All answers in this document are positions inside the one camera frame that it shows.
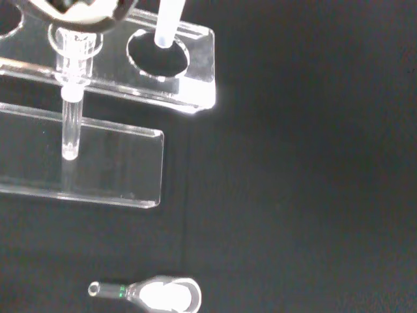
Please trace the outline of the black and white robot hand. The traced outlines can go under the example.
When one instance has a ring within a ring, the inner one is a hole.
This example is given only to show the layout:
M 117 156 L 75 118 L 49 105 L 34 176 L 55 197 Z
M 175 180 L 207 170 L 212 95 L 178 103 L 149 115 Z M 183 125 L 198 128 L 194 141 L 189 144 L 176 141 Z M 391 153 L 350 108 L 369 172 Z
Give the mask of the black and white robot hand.
M 105 33 L 136 7 L 126 1 L 15 1 L 22 11 L 43 22 L 82 33 Z

